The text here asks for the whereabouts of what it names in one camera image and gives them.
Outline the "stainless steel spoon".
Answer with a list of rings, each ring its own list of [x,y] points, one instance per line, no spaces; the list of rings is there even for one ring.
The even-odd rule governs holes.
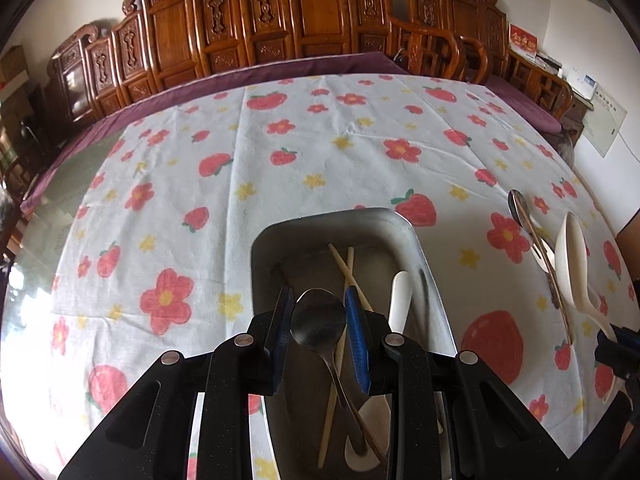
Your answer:
[[[296,300],[291,318],[291,335],[296,344],[318,354],[326,363],[333,385],[337,388],[337,401],[346,417],[350,443],[354,451],[362,455],[367,453],[367,441],[335,367],[334,350],[345,327],[345,308],[332,292],[311,288]]]

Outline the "small cartoon handle spoon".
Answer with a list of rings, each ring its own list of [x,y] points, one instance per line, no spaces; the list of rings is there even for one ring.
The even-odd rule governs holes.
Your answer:
[[[567,310],[560,292],[558,280],[556,279],[554,266],[552,266],[547,252],[544,249],[544,244],[542,244],[542,238],[534,227],[532,218],[530,218],[526,200],[524,196],[520,192],[518,192],[518,190],[511,190],[508,193],[508,204],[510,213],[516,219],[518,224],[527,232],[527,234],[533,241],[537,254],[540,255],[540,258],[542,260],[542,267],[548,275],[548,282],[550,284],[552,297],[554,298],[554,304],[560,311],[565,330],[566,341],[571,346],[572,344],[574,344],[573,332],[570,328],[570,320],[568,319]]]

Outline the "white plastic ladle spoon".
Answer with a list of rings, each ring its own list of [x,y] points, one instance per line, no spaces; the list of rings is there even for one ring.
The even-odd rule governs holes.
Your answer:
[[[577,217],[572,212],[565,215],[556,237],[554,268],[565,302],[573,310],[595,322],[606,338],[616,342],[611,323],[589,297],[586,242]]]

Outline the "rectangular metal tray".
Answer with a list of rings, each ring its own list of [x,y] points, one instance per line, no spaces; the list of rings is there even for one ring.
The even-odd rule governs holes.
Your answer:
[[[360,326],[370,337],[390,315],[392,281],[409,275],[411,300],[404,336],[444,356],[458,352],[442,300],[412,224],[395,211],[366,208],[318,214],[265,228],[250,250],[253,307],[273,309],[283,286],[299,298],[312,288],[341,300],[344,320],[354,309],[378,315]],[[292,341],[278,392],[267,399],[271,444],[283,479],[382,479],[373,452],[347,458],[349,414],[337,408],[324,429],[334,383],[317,353]]]

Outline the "strawberry flower print tablecloth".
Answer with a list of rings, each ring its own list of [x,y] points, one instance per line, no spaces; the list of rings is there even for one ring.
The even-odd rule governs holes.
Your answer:
[[[50,292],[10,291],[6,417],[43,478],[165,350],[199,354],[246,329],[250,248],[267,226],[384,207],[416,229],[457,345],[477,352],[564,452],[613,385],[583,315],[566,341],[548,282],[512,219],[520,191],[541,231],[572,212],[590,296],[637,328],[634,288],[587,189],[494,92],[415,76],[251,84],[123,128],[82,198]]]

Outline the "wooden side table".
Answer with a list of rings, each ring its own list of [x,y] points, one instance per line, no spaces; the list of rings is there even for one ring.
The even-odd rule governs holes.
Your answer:
[[[573,93],[572,104],[570,104],[570,107],[560,119],[563,132],[573,145],[577,143],[582,135],[586,114],[592,110],[593,105],[590,101],[584,99],[576,92]]]

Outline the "glass coffee table top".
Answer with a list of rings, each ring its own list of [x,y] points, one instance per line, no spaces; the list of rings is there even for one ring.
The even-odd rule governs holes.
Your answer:
[[[55,270],[89,184],[122,131],[73,155],[55,171],[29,217],[22,246],[9,275],[10,291],[50,292]]]

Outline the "white telephone device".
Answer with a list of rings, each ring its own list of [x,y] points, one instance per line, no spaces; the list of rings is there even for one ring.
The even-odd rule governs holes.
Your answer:
[[[588,74],[571,68],[565,76],[566,82],[572,90],[587,101],[591,101],[597,89],[597,81]]]

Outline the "purple sofa cushion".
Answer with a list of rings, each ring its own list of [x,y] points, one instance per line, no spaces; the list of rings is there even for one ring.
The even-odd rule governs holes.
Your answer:
[[[381,52],[367,52],[356,54],[341,54],[320,56],[320,58],[299,58],[272,62],[262,65],[239,68],[230,72],[180,84],[154,94],[137,103],[128,105],[114,114],[107,116],[94,124],[82,128],[70,138],[62,152],[35,180],[35,185],[26,193],[21,203],[21,212],[28,214],[41,203],[44,192],[53,180],[55,173],[67,159],[82,152],[92,144],[119,132],[128,125],[143,120],[162,110],[199,99],[202,96],[231,91],[248,87],[251,84],[279,81],[288,78],[323,75],[375,74],[375,75],[405,75],[406,70],[394,63]]]

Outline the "red desk calendar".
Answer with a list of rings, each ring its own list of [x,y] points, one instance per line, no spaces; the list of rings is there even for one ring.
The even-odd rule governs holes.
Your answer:
[[[509,24],[508,27],[509,47],[512,51],[523,58],[533,60],[538,51],[537,37],[525,29]]]

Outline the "carved wooden sofa bench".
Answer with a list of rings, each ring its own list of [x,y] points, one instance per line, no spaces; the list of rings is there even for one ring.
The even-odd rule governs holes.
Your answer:
[[[73,133],[180,84],[271,62],[381,52],[446,79],[465,63],[459,38],[398,20],[392,0],[124,0],[122,13],[52,54],[44,96],[55,129]]]

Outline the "dark storage cabinet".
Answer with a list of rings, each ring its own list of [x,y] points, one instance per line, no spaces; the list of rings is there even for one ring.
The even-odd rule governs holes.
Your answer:
[[[50,143],[32,106],[33,95],[16,89],[1,103],[1,184],[10,195],[22,197],[50,159]]]

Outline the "cardboard box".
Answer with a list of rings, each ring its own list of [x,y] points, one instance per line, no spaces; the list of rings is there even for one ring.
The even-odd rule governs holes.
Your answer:
[[[8,84],[21,72],[28,70],[24,48],[21,44],[9,48],[0,60],[0,80]]]

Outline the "white wall distribution box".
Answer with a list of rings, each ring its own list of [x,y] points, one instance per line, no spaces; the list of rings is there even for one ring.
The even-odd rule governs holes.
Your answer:
[[[585,114],[582,134],[605,157],[620,133],[627,111],[600,84],[594,90],[591,104],[592,109]]]

